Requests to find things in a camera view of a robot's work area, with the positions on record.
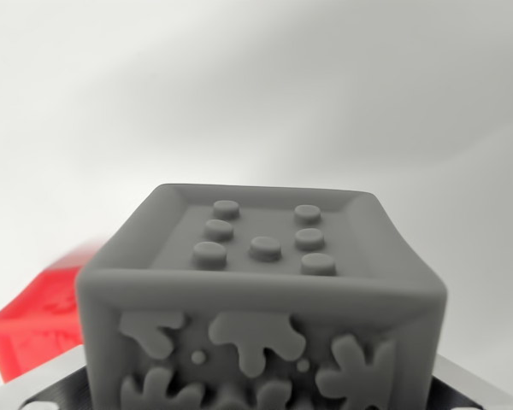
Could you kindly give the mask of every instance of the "red translucent block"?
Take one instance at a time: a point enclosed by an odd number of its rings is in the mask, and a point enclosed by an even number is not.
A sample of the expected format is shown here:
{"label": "red translucent block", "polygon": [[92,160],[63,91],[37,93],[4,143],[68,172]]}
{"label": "red translucent block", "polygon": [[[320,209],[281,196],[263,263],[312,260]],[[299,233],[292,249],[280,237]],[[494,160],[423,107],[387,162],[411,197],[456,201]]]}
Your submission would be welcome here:
{"label": "red translucent block", "polygon": [[4,382],[82,344],[74,280],[98,248],[84,245],[63,256],[0,311]]}

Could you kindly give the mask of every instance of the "gray background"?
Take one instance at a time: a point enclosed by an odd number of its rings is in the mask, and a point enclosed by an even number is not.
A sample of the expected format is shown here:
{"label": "gray background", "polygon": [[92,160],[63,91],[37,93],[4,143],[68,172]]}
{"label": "gray background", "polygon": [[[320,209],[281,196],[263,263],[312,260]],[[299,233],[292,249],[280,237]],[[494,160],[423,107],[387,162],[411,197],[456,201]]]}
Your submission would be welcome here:
{"label": "gray background", "polygon": [[0,308],[165,182],[374,192],[513,394],[513,0],[0,1]]}

